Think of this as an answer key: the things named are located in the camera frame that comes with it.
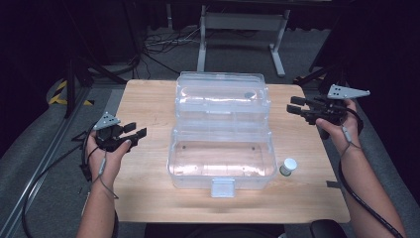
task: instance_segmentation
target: tabletop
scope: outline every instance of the tabletop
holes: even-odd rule
[[[237,190],[233,198],[212,198],[209,189],[176,188],[166,169],[170,133],[175,125],[174,80],[130,80],[116,117],[136,122],[148,135],[126,154],[114,184],[121,221],[184,223],[310,223],[318,219],[349,222],[350,215],[315,126],[286,112],[297,85],[268,84],[269,129],[278,165],[298,164],[290,177],[278,174],[262,190]]]

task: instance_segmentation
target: black cable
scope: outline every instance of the black cable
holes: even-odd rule
[[[372,215],[383,227],[385,227],[394,237],[397,238],[403,238],[403,236],[391,225],[389,224],[383,217],[381,217],[379,214],[376,213],[370,206],[368,206],[349,186],[347,183],[344,175],[343,175],[343,169],[342,169],[342,163],[341,160],[339,161],[339,177],[343,184],[343,186],[346,188],[348,193],[355,199],[355,201],[360,204],[370,215]]]
[[[73,149],[67,151],[64,155],[62,155],[61,157],[59,157],[58,159],[56,159],[51,165],[49,165],[45,170],[43,170],[35,178],[35,180],[32,182],[32,184],[30,186],[28,186],[28,190],[26,191],[25,196],[24,196],[24,204],[23,204],[22,213],[21,213],[22,226],[23,226],[24,232],[25,232],[25,234],[26,234],[27,237],[29,237],[29,238],[32,238],[33,237],[31,235],[31,232],[29,230],[29,227],[28,227],[28,224],[27,224],[27,221],[26,221],[27,204],[28,204],[29,196],[32,193],[32,190],[34,189],[34,187],[38,183],[38,181],[46,174],[47,171],[49,171],[50,169],[52,169],[59,162],[61,162],[65,157],[67,157],[68,155],[70,155],[72,152],[74,152],[76,149],[80,148],[81,146],[83,146],[83,144],[80,144],[80,145],[74,147]]]
[[[151,59],[151,60],[153,60],[153,61],[157,62],[158,64],[160,64],[160,65],[162,65],[162,66],[166,67],[167,69],[171,70],[172,72],[174,72],[174,73],[176,73],[176,74],[180,74],[180,72],[179,72],[179,71],[176,71],[175,69],[172,69],[172,68],[170,68],[169,66],[166,66],[165,64],[161,63],[160,61],[158,61],[158,60],[156,60],[156,59],[152,58],[151,56],[149,56],[149,54],[145,54],[145,56],[146,56],[146,57],[148,57],[149,59]]]

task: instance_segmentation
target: hand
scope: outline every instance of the hand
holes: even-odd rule
[[[345,99],[344,102],[347,105],[347,108],[352,109],[356,112],[356,104],[354,101],[350,99]],[[349,134],[352,137],[352,142],[355,146],[349,147],[349,142],[346,140],[346,137],[342,130],[342,126],[334,125],[329,121],[321,118],[316,120],[316,125],[330,134],[331,139],[333,140],[333,143],[336,146],[336,149],[339,152],[340,156],[343,156],[343,154],[346,153],[347,150],[360,149],[358,119],[352,113],[347,113],[347,119],[343,122],[343,126],[345,126],[349,131]]]
[[[118,172],[121,168],[121,161],[124,155],[129,151],[131,141],[128,140],[120,145],[120,147],[115,150],[113,153],[105,152],[101,149],[96,149],[98,145],[95,141],[96,132],[92,132],[89,135],[87,140],[86,146],[86,157],[90,155],[92,151],[92,155],[90,155],[89,160],[89,167],[92,172],[92,179],[96,180],[99,176],[99,170],[102,165],[102,161],[106,158],[105,169],[102,174],[102,181],[108,186],[113,187],[114,180],[117,177]]]

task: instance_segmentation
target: metal stand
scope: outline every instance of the metal stand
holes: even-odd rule
[[[200,22],[200,50],[198,53],[197,71],[204,71],[206,61],[206,29],[235,29],[277,31],[274,44],[270,44],[270,52],[275,69],[279,77],[284,77],[285,72],[281,64],[278,49],[287,25],[290,10],[285,10],[283,15],[257,15],[257,14],[232,14],[207,12],[206,6],[201,7]]]

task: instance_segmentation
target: black curtain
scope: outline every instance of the black curtain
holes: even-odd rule
[[[351,87],[370,90],[370,96],[360,98],[361,107],[418,203],[419,22],[409,1],[378,1],[347,69]]]
[[[64,72],[63,51],[45,5],[0,4],[0,156],[48,109],[47,92]]]

